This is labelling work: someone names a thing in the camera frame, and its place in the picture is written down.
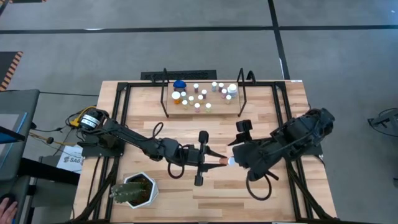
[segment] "blue lid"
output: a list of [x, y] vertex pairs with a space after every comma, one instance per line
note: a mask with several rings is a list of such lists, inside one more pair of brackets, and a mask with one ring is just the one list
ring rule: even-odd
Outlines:
[[173, 87], [174, 88], [185, 88], [185, 87], [187, 87], [187, 84], [182, 80], [176, 80], [173, 84]]

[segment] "person's hand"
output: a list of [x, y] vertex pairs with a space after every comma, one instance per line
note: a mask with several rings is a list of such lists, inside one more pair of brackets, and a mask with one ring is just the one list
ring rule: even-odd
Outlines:
[[8, 198], [5, 198], [0, 204], [0, 224], [11, 224], [17, 213], [17, 202], [13, 202], [6, 210], [8, 200]]

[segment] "white label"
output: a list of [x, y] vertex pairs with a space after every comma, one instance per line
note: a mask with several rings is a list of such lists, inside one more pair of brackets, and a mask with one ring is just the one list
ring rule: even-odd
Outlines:
[[87, 124], [88, 126], [91, 126], [92, 128], [95, 128], [97, 126], [94, 122], [91, 122], [91, 121], [89, 121], [87, 119], [83, 119], [81, 122], [83, 124]]
[[96, 123], [96, 124], [100, 124], [100, 121], [98, 121], [97, 119], [95, 119], [95, 118], [93, 118], [92, 116], [87, 115], [87, 114], [85, 114], [85, 115], [83, 116], [83, 119], [87, 119], [87, 120], [89, 120], [89, 121], [91, 121], [91, 122], [94, 122], [94, 123]]

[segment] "small bottle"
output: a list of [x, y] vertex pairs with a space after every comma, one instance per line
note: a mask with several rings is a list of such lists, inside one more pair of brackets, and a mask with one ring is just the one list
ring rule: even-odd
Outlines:
[[194, 97], [190, 96], [188, 97], [188, 100], [189, 100], [189, 105], [193, 105]]
[[187, 100], [183, 100], [182, 105], [183, 105], [184, 109], [188, 109], [188, 101]]
[[222, 97], [222, 99], [225, 99], [225, 97], [226, 97], [226, 89], [223, 89], [221, 91], [221, 97]]
[[195, 90], [195, 93], [198, 93], [198, 91], [199, 91], [199, 84], [197, 84], [197, 83], [193, 84], [193, 89]]
[[207, 113], [210, 113], [210, 112], [211, 112], [211, 104], [210, 104], [210, 103], [207, 103], [207, 104], [206, 104], [206, 112], [207, 112]]
[[224, 88], [224, 83], [219, 83], [219, 84], [218, 84], [218, 92], [221, 93], [221, 91], [223, 90], [223, 88]]
[[201, 91], [201, 95], [203, 96], [203, 99], [206, 99], [206, 94], [207, 94], [206, 90]]
[[237, 93], [238, 93], [238, 89], [236, 88], [236, 85], [230, 84], [228, 87], [228, 94], [231, 95], [232, 98], [235, 98]]
[[198, 100], [199, 100], [199, 103], [200, 103], [200, 104], [203, 104], [203, 96], [202, 96], [202, 95], [199, 95], [199, 96], [198, 96]]
[[200, 104], [199, 103], [195, 103], [195, 112], [196, 113], [200, 112]]
[[179, 92], [177, 92], [177, 91], [173, 92], [172, 98], [173, 98], [175, 104], [181, 103], [181, 94]]
[[231, 95], [226, 95], [226, 97], [225, 97], [225, 103], [226, 103], [226, 104], [230, 104], [230, 103], [231, 103], [231, 99], [232, 99], [232, 96], [231, 96]]
[[217, 90], [217, 82], [212, 82], [211, 83], [211, 90], [216, 91]]
[[181, 92], [181, 98], [182, 98], [182, 100], [187, 100], [187, 93]]

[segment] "potted cactus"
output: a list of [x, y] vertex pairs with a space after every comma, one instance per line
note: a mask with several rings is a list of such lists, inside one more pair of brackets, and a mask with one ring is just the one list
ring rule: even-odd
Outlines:
[[111, 195], [117, 203], [126, 202], [135, 209], [143, 205], [150, 205], [159, 190], [156, 182], [144, 172], [126, 177], [123, 184], [116, 184], [111, 188]]

